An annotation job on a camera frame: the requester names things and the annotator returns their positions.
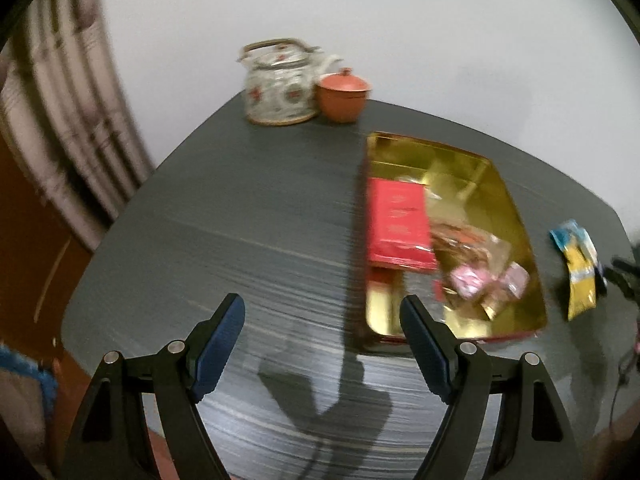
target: curtain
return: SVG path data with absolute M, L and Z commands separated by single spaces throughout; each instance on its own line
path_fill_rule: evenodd
M 100 0 L 34 0 L 0 53 L 0 131 L 90 250 L 152 172 L 118 85 Z

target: red box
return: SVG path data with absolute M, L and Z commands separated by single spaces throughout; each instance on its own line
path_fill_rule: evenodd
M 436 270 L 421 184 L 369 178 L 369 262 L 380 267 Z

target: teapot lid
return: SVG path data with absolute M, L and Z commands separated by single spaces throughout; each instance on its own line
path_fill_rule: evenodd
M 281 43 L 271 52 L 262 54 L 256 64 L 262 68 L 295 68 L 308 63 L 309 54 L 294 44 Z
M 322 88 L 347 92 L 366 92 L 371 85 L 363 78 L 351 74 L 351 68 L 343 68 L 335 74 L 327 74 L 318 82 Z

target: table surface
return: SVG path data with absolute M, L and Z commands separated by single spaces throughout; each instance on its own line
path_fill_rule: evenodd
M 608 423 L 637 312 L 615 290 L 596 310 L 564 322 L 556 290 L 566 271 L 548 230 L 575 218 L 603 260 L 630 257 L 618 216 L 500 140 L 376 101 L 354 125 L 319 118 L 265 128 L 244 120 L 241 96 L 231 99 L 164 161 L 110 229 L 66 310 L 66 349 L 93 374 L 109 350 L 138 356 L 184 338 L 237 292 L 247 307 L 244 329 L 216 391 L 198 406 L 226 468 L 256 480 L 412 478 L 446 407 L 413 360 L 358 353 L 350 337 L 363 309 L 358 183 L 373 130 L 446 142 L 495 163 L 530 236 L 548 326 L 485 348 L 512 358 L 539 354 L 583 444 Z M 637 391 L 623 390 L 616 412 Z M 492 396 L 468 478 L 482 476 L 498 407 Z

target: cup lid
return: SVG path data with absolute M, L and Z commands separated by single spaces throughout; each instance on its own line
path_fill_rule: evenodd
M 343 68 L 340 72 L 322 76 L 318 84 L 328 90 L 347 92 L 364 92 L 371 90 L 371 85 L 363 78 L 353 75 L 351 68 Z

